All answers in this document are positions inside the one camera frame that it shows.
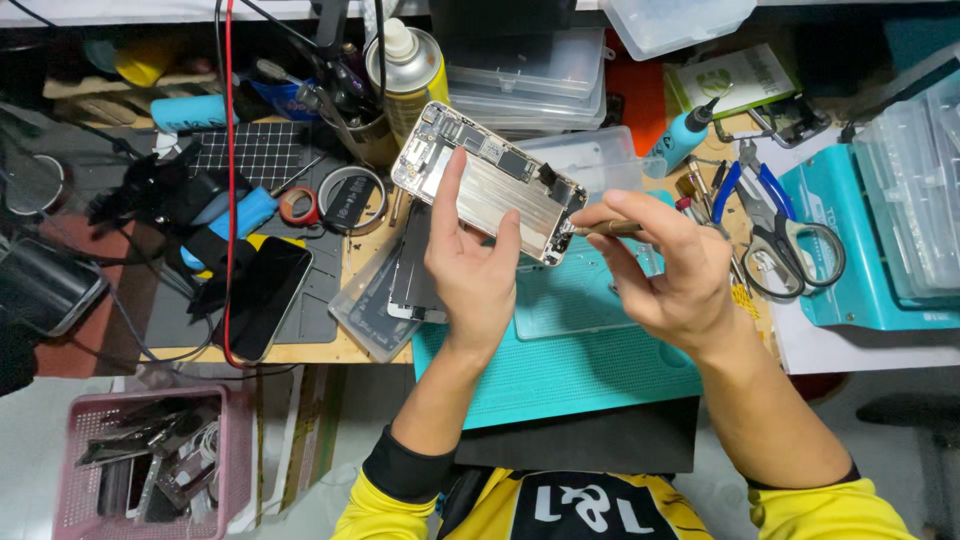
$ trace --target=pink basket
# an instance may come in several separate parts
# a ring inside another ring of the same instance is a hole
[[[121,517],[97,515],[100,466],[75,467],[86,451],[86,441],[103,434],[110,424],[101,423],[108,414],[137,402],[160,398],[220,396],[220,465],[217,471],[219,507],[202,523],[184,516],[172,523],[137,524]],[[60,498],[54,522],[54,540],[175,540],[219,539],[227,523],[250,501],[252,413],[248,396],[224,386],[199,386],[130,394],[81,396],[70,406],[67,419],[66,457],[60,472]]]

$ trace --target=hand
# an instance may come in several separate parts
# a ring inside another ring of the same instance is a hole
[[[495,247],[482,245],[485,234],[464,230],[457,215],[457,195],[466,165],[467,152],[457,148],[433,200],[430,243],[423,262],[446,304],[450,334],[445,346],[456,356],[486,367],[514,315],[520,212],[511,209],[500,220]]]
[[[750,315],[731,299],[732,246],[718,231],[693,223],[646,193],[616,189],[570,221],[591,227],[610,219],[636,221],[644,229],[636,238],[660,247],[665,273],[648,278],[620,240],[587,237],[610,267],[624,311],[650,335],[703,360],[729,349],[754,328]]]

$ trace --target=phone screen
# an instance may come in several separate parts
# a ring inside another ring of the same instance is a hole
[[[247,361],[267,354],[313,264],[309,250],[271,236],[256,252],[242,281],[230,288],[230,351]],[[213,332],[223,347],[224,322]]]

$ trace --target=blue glue bottle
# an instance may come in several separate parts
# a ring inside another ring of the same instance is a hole
[[[664,158],[670,172],[707,138],[707,126],[713,121],[713,108],[720,98],[677,116],[647,153],[647,158]]]

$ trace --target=white nozzle cap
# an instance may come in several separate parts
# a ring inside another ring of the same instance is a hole
[[[414,50],[414,36],[398,18],[383,23],[383,51],[387,56],[404,58]]]

